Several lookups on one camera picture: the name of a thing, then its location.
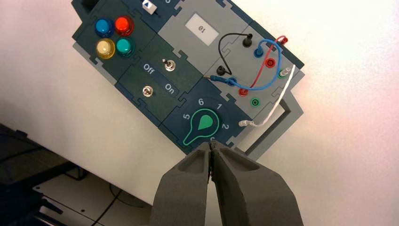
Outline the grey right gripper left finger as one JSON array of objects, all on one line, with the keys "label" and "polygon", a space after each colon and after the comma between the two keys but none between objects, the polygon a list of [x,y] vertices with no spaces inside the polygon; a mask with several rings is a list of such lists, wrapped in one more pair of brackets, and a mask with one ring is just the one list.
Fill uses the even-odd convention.
[{"label": "grey right gripper left finger", "polygon": [[205,225],[210,156],[210,145],[204,142],[162,176],[151,226]]}]

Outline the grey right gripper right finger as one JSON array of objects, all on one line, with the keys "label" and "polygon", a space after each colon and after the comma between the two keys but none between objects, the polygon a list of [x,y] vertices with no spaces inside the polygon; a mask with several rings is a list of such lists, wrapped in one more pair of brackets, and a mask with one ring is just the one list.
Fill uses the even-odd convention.
[{"label": "grey right gripper right finger", "polygon": [[302,226],[293,191],[277,172],[212,141],[211,178],[224,226]]}]

